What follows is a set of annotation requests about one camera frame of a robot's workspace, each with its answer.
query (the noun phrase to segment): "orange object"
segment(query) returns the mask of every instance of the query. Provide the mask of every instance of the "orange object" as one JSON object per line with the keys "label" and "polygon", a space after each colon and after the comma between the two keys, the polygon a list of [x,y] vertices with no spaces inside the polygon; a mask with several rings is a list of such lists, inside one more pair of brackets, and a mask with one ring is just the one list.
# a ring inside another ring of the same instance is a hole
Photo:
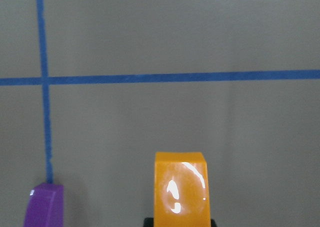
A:
{"label": "orange object", "polygon": [[156,153],[153,226],[211,226],[207,162],[202,153]]}

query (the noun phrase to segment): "blue tape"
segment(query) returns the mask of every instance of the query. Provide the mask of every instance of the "blue tape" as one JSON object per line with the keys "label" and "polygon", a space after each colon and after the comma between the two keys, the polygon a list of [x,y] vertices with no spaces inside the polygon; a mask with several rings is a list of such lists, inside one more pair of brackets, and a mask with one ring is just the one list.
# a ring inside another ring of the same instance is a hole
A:
{"label": "blue tape", "polygon": [[320,69],[49,77],[50,85],[320,79]]}
{"label": "blue tape", "polygon": [[46,25],[44,19],[44,0],[36,0],[39,51],[41,61],[41,83],[42,83],[42,101],[43,101],[43,123],[44,123],[44,144],[45,144],[45,166],[46,181],[53,183],[52,158],[52,140],[51,140],[51,122],[50,122],[50,90],[48,79],[48,58],[46,42]]}
{"label": "blue tape", "polygon": [[0,86],[39,86],[40,77],[29,78],[0,78]]}

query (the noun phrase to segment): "gray surface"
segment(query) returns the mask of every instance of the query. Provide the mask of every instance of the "gray surface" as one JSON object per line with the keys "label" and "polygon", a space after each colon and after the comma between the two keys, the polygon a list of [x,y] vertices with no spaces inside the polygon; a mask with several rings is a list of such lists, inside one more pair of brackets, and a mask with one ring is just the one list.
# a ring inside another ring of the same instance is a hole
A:
{"label": "gray surface", "polygon": [[[319,4],[45,0],[49,73],[319,69]],[[0,78],[39,76],[35,0],[0,7]],[[142,226],[156,151],[203,152],[219,227],[319,226],[319,92],[319,80],[51,86],[65,226]],[[41,87],[0,86],[0,102],[0,226],[18,227],[45,181]]]}

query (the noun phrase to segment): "purple object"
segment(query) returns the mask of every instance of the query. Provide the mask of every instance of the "purple object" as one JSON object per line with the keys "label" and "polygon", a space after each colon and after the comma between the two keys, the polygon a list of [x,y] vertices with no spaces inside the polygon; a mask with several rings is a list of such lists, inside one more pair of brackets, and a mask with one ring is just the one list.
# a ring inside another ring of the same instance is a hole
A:
{"label": "purple object", "polygon": [[30,192],[23,227],[63,227],[64,186],[42,183]]}

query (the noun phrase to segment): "vertical blue line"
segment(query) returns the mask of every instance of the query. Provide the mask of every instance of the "vertical blue line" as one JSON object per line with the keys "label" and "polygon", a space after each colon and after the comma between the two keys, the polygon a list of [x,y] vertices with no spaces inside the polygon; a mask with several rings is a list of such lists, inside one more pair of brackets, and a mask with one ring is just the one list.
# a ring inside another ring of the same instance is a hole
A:
{"label": "vertical blue line", "polygon": [[36,0],[38,34],[39,34],[39,51],[41,63],[41,84],[42,84],[42,101],[43,101],[43,124],[44,124],[44,144],[45,144],[45,168],[46,181],[53,183],[53,166],[52,158],[52,141],[51,141],[51,121],[50,121],[50,90],[48,78],[48,58],[46,42],[46,25],[44,19],[44,0]]}

